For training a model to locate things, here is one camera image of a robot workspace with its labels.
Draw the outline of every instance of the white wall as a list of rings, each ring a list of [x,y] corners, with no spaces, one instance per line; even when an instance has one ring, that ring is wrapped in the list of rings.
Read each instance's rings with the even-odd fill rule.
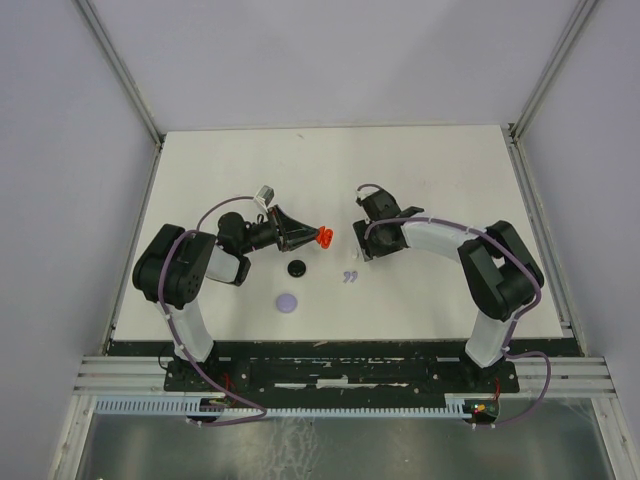
[[[46,478],[153,145],[68,0],[0,3],[0,472]]]
[[[592,353],[640,441],[640,2],[602,2],[525,148]]]
[[[163,131],[517,119],[577,0],[95,0]]]

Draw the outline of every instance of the black round object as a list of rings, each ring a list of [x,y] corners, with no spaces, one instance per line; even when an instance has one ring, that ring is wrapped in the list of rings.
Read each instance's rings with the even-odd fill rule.
[[[305,274],[307,266],[302,260],[293,260],[287,267],[287,272],[292,277],[298,278]]]

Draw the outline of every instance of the gray floor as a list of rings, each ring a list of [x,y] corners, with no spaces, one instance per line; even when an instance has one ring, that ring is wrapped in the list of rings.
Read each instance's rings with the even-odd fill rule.
[[[505,417],[525,404],[502,402]],[[587,400],[493,431],[427,419],[278,419],[198,429],[96,415],[78,479],[613,479]]]

